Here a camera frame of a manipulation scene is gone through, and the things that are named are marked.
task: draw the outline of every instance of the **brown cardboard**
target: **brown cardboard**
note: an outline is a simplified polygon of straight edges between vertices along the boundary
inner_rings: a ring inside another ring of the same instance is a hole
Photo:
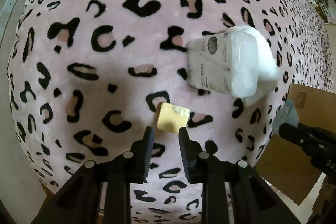
[[[300,123],[336,133],[336,94],[291,84],[288,98],[295,102]],[[321,174],[300,147],[278,135],[273,135],[255,169],[297,205],[307,197]]]

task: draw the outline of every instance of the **floor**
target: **floor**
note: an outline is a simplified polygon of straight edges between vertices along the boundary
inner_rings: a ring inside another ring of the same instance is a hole
[[[0,0],[0,10],[4,6],[6,0]],[[3,177],[0,174],[0,181],[6,182],[9,177],[23,177],[25,180],[18,180],[14,182],[8,181],[9,185],[7,188],[16,189],[17,191],[8,191],[8,189],[0,188],[0,199],[3,201],[4,205],[7,207],[7,210],[13,215],[14,220],[17,224],[26,224],[30,223],[33,215],[36,210],[41,206],[44,193],[41,192],[41,186],[38,183],[37,178],[33,174],[32,170],[28,167],[25,160],[24,153],[21,152],[19,144],[15,138],[15,132],[13,128],[13,124],[11,121],[11,114],[9,112],[9,96],[8,96],[8,81],[6,76],[6,66],[9,57],[9,53],[12,50],[12,46],[16,41],[15,38],[15,27],[17,25],[17,21],[24,10],[25,0],[18,0],[13,12],[11,14],[10,20],[8,22],[3,42],[0,48],[0,132],[12,132],[12,134],[2,134],[0,137],[0,151],[5,153],[1,153],[4,155],[0,159],[0,168],[1,170],[10,170],[12,173],[7,173],[6,177]],[[330,40],[332,44],[333,56],[336,57],[336,26],[327,26]],[[20,170],[20,176],[15,175],[14,167],[17,170]],[[290,210],[295,214],[295,216],[300,220],[301,223],[306,223],[309,216],[312,213],[313,203],[318,195],[318,192],[321,187],[321,183],[324,177],[320,177],[319,181],[316,183],[315,187],[312,189],[308,197],[305,201],[297,206],[291,201],[288,197],[283,195],[282,193],[278,193],[280,198],[284,201],[284,203],[290,208]],[[24,199],[22,197],[23,188],[25,189],[25,196],[30,197],[34,196],[35,199]],[[12,202],[13,200],[20,200],[20,203]]]

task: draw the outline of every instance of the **yellow block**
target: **yellow block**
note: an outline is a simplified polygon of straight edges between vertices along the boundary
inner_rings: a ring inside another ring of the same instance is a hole
[[[185,127],[189,120],[190,110],[168,103],[161,105],[157,128],[166,133],[179,133],[181,127]]]

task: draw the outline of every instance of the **metal rivet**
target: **metal rivet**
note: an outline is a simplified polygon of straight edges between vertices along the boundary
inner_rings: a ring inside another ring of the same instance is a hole
[[[238,166],[241,168],[246,168],[248,166],[247,162],[244,160],[238,161]]]
[[[207,158],[209,157],[209,153],[207,153],[207,152],[201,152],[201,153],[199,154],[199,157],[200,157],[201,159],[207,159]]]
[[[88,160],[88,161],[85,162],[84,165],[85,165],[86,168],[91,168],[91,167],[94,167],[95,162],[93,160]]]
[[[134,154],[131,151],[127,151],[123,155],[125,159],[130,159],[134,156]]]

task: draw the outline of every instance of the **gray oval logo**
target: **gray oval logo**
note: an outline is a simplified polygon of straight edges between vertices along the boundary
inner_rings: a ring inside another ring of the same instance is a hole
[[[211,37],[208,41],[208,51],[210,54],[215,54],[217,52],[217,38]]]

